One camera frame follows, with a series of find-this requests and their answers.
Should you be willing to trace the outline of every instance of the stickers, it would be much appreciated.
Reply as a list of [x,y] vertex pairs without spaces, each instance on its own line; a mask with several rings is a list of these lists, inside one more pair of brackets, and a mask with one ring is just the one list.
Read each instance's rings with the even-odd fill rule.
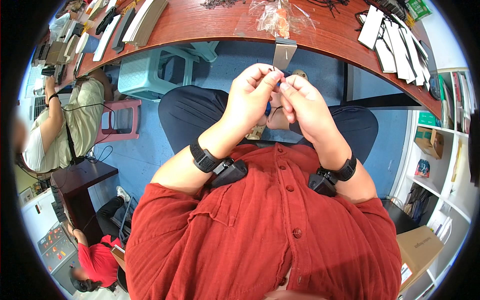
[[410,271],[410,268],[407,266],[407,264],[403,264],[400,272],[402,273],[401,284],[403,284],[410,276],[412,276],[412,271]]

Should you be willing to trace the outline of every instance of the red stool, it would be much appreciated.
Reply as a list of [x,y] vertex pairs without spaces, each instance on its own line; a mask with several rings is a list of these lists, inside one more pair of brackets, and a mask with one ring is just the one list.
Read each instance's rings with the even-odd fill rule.
[[[100,121],[100,128],[98,129],[98,135],[96,136],[94,144],[138,139],[138,137],[140,136],[137,133],[140,115],[139,106],[142,104],[142,101],[135,99],[125,99],[122,101],[104,102],[103,104],[106,107],[103,108],[102,114],[108,112],[108,129],[102,129],[102,122]],[[113,129],[112,127],[112,110],[120,110],[126,108],[133,109],[132,132],[118,133],[118,131],[116,129]]]

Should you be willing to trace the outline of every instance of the blue stool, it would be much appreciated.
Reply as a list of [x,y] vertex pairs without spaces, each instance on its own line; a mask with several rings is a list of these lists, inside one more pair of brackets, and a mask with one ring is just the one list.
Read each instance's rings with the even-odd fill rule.
[[[167,58],[179,56],[185,59],[182,84],[173,84],[158,77],[158,71],[167,63]],[[191,55],[174,46],[156,48],[133,54],[122,59],[118,90],[135,98],[158,102],[161,95],[183,85],[192,84],[193,62],[199,62],[198,56]]]

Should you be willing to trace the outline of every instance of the red shirt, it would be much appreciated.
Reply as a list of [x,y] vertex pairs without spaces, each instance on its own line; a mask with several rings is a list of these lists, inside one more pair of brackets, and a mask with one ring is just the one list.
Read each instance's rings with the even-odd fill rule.
[[[110,242],[111,236],[102,237],[101,242],[113,245],[120,245],[119,238]],[[93,281],[101,281],[104,288],[109,287],[117,281],[117,270],[119,264],[110,249],[103,244],[95,244],[87,247],[78,243],[78,262],[85,269],[88,277]]]
[[318,156],[303,145],[241,145],[248,175],[201,201],[148,184],[126,249],[132,299],[263,299],[287,289],[328,299],[396,299],[401,257],[380,199],[354,205],[307,187]]

